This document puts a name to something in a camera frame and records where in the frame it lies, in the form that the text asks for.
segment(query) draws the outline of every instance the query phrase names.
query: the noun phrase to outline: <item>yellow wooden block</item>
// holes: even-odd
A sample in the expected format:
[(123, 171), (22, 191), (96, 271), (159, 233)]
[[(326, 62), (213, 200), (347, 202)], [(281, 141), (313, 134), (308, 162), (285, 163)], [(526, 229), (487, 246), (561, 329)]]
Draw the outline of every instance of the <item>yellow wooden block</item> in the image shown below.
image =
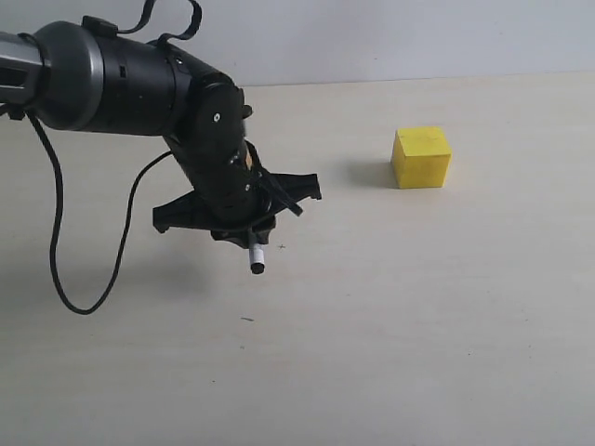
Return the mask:
[(392, 150), (394, 168), (401, 189), (441, 188), (452, 151), (440, 127), (397, 130)]

